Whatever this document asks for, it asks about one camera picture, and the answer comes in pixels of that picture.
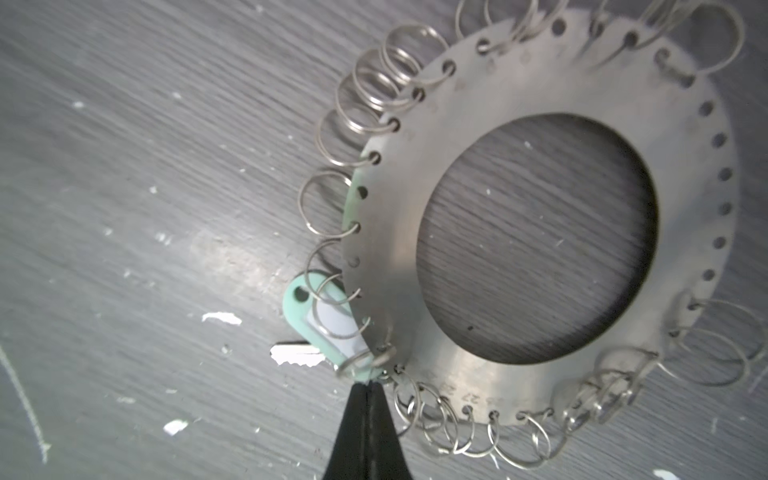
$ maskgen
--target silver circular plate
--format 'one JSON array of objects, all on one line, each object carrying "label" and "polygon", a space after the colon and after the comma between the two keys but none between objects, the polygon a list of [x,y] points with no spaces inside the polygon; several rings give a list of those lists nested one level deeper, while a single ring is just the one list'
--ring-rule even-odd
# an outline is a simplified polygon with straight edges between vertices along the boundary
[{"label": "silver circular plate", "polygon": [[[685,86],[665,73],[657,53],[666,48],[667,63],[681,71],[695,71],[694,60],[666,38],[639,51],[622,48],[628,32],[653,34],[629,18],[611,19],[599,38],[589,35],[589,11],[569,9],[560,19],[559,36],[548,29],[480,55],[479,40],[507,38],[514,22],[500,22],[428,65],[424,78],[439,75],[446,60],[456,71],[412,109],[382,118],[397,117],[401,128],[365,146],[362,157],[377,151],[381,161],[356,169],[344,212],[344,229],[361,226],[342,240],[343,274],[347,291],[361,289],[351,302],[355,318],[373,318],[363,334],[371,350],[396,346],[388,368],[406,365],[458,409],[471,405],[477,419],[497,410],[505,425],[518,423],[517,412],[553,405],[563,385],[595,369],[635,368],[646,358],[637,349],[666,352],[670,328],[691,326],[700,314],[687,308],[690,298],[711,296],[736,228],[738,164],[725,105],[706,78]],[[490,362],[456,345],[427,309],[416,271],[422,216],[442,175],[480,137],[520,118],[560,113],[611,128],[642,158],[658,209],[656,251],[637,296],[597,339],[539,364]],[[719,237],[725,247],[716,247]]]}]

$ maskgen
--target white scratch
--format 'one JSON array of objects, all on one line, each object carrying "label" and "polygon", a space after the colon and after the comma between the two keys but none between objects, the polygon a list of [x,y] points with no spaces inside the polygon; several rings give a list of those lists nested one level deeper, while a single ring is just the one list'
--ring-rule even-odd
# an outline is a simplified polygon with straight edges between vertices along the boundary
[{"label": "white scratch", "polygon": [[165,426],[163,427],[163,430],[165,430],[165,432],[168,435],[174,436],[178,432],[181,432],[186,427],[188,427],[189,424],[190,423],[187,422],[186,420],[175,419],[175,420],[171,420],[170,422],[166,423]]},{"label": "white scratch", "polygon": [[16,390],[16,395],[18,396],[18,399],[22,401],[24,411],[27,412],[27,419],[32,425],[32,430],[35,431],[35,437],[37,437],[38,440],[38,449],[40,449],[40,456],[42,457],[44,465],[48,463],[48,450],[51,449],[51,444],[45,443],[45,439],[43,439],[43,430],[40,427],[38,416],[35,415],[35,411],[32,409],[32,404],[29,402],[29,398],[27,397],[27,394],[24,391],[24,387],[22,386],[22,382],[18,379],[16,370],[14,370],[13,365],[11,365],[11,360],[8,359],[7,355],[5,355],[5,351],[2,349],[2,346],[0,346],[0,363],[2,363],[3,368],[5,368],[5,371],[8,373],[8,377],[13,384],[13,388]]},{"label": "white scratch", "polygon": [[680,477],[674,473],[669,472],[668,470],[662,470],[660,468],[656,468],[654,470],[654,475],[656,475],[658,478],[661,478],[661,480],[680,480]]},{"label": "white scratch", "polygon": [[752,385],[750,385],[750,387],[747,389],[746,392],[751,395],[752,392],[754,392],[757,386],[760,384],[760,382],[763,381],[763,377],[766,375],[766,373],[768,373],[768,365],[766,365],[766,368],[764,368],[763,371],[760,372],[760,374],[757,376],[755,381],[752,382]]},{"label": "white scratch", "polygon": [[230,312],[209,312],[203,315],[203,321],[206,321],[209,318],[221,320],[222,322],[229,323],[230,325],[240,325],[243,323],[243,320],[237,318],[234,313]]}]

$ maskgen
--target gray wood grain surface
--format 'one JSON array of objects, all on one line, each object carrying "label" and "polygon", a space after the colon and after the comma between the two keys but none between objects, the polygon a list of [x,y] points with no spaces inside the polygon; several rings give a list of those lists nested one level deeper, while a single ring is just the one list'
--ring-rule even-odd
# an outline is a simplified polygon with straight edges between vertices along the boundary
[{"label": "gray wood grain surface", "polygon": [[[496,3],[499,17],[524,8]],[[749,35],[714,80],[743,199],[717,296],[766,312],[768,6],[732,3]],[[323,165],[312,128],[365,47],[409,19],[452,38],[454,7],[0,2],[0,346],[52,445],[43,465],[0,372],[0,478],[322,476],[349,384],[327,366],[278,367],[268,353],[296,338],[281,299],[316,242],[295,208],[299,185]],[[627,15],[643,7],[611,2]],[[706,54],[725,31],[684,25],[678,36]],[[645,182],[634,154],[588,122],[532,118],[492,132],[446,174],[422,224],[430,309],[460,345],[491,359],[537,362],[584,345],[621,310],[652,251]],[[338,225],[316,190],[310,199],[313,215]],[[200,321],[220,311],[243,324]],[[727,310],[702,324],[757,345]],[[723,391],[655,372],[636,408],[579,432],[537,472],[432,458],[415,435],[402,444],[418,480],[654,478],[655,469],[765,478],[765,368]],[[172,419],[190,424],[172,437],[163,431]],[[519,431],[503,438],[528,448]]]}]

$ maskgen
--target silver key blade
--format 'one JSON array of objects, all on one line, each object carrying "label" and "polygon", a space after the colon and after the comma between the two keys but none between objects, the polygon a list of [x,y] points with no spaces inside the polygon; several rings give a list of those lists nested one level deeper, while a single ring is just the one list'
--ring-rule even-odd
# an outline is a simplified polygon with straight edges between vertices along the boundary
[{"label": "silver key blade", "polygon": [[277,365],[288,362],[292,365],[315,366],[326,359],[320,349],[306,342],[277,343],[270,349],[270,355]]}]

